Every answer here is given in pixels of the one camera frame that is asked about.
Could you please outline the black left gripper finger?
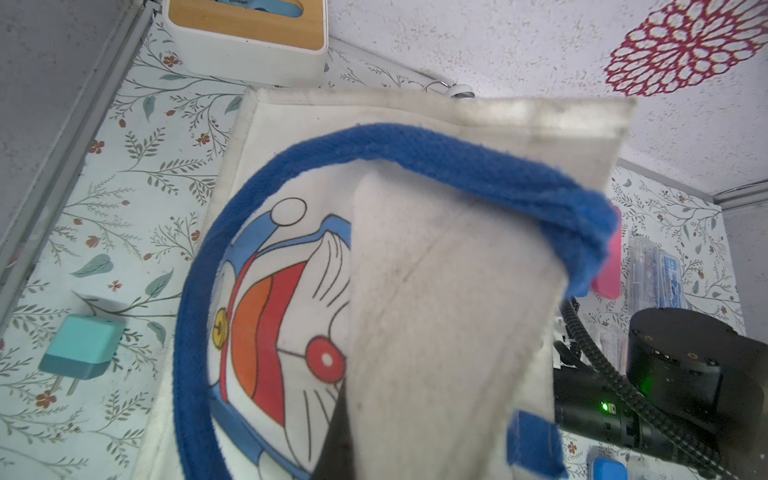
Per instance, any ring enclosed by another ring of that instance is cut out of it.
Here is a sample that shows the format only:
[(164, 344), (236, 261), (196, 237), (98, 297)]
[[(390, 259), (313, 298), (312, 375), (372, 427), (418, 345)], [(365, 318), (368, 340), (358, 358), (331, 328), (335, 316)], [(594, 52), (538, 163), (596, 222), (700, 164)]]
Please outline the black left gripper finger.
[(339, 392), (323, 449), (312, 480), (355, 480), (354, 445), (348, 414), (346, 386)]

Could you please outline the white canvas cartoon tote bag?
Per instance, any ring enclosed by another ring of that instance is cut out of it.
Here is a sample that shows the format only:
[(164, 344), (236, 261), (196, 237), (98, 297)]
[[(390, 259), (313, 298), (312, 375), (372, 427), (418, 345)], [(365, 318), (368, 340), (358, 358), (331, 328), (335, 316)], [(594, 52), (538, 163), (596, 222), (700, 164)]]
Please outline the white canvas cartoon tote bag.
[(629, 99), (245, 92), (138, 479), (561, 479), (553, 326), (618, 219)]

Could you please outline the long blue pencil case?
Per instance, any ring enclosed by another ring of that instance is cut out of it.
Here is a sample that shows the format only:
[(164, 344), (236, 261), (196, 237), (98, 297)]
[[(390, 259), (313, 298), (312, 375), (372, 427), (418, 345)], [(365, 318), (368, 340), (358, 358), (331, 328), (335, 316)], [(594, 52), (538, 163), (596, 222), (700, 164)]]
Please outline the long blue pencil case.
[(587, 478), (589, 480), (628, 480), (627, 467), (604, 450), (592, 450), (587, 456)]

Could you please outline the pink plastic pencil case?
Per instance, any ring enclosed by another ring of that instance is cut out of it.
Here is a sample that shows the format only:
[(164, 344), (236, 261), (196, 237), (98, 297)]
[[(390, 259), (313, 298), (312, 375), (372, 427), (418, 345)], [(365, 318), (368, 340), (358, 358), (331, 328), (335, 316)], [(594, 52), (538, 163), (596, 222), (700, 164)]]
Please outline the pink plastic pencil case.
[(608, 257), (599, 274), (591, 282), (591, 290), (607, 300), (617, 300), (621, 293), (622, 272), (622, 215), (621, 210), (614, 206), (618, 223), (609, 242)]

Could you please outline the clear plastic compass set case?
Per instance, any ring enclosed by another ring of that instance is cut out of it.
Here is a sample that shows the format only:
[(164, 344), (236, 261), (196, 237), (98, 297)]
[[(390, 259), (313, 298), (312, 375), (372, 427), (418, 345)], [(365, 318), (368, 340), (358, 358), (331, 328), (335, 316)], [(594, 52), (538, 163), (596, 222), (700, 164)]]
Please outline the clear plastic compass set case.
[(633, 236), (629, 240), (628, 282), (628, 305), (631, 314), (655, 307), (655, 245), (645, 237)]

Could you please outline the clear case with blue compass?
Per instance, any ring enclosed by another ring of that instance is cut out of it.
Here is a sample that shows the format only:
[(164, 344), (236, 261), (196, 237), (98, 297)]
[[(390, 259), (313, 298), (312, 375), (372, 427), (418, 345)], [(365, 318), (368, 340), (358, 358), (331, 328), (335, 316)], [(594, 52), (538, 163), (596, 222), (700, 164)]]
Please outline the clear case with blue compass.
[(658, 307), (685, 308), (681, 262), (671, 254), (660, 251), (657, 254), (656, 274)]

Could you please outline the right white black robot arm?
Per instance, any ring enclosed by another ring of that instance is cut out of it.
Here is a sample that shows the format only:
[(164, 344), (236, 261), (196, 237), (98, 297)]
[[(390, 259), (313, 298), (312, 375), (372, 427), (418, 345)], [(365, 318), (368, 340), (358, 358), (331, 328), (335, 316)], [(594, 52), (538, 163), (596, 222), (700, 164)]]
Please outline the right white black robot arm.
[(555, 419), (565, 431), (692, 467), (706, 478), (767, 476), (767, 346), (693, 310), (649, 308), (629, 324), (618, 370), (561, 304)]

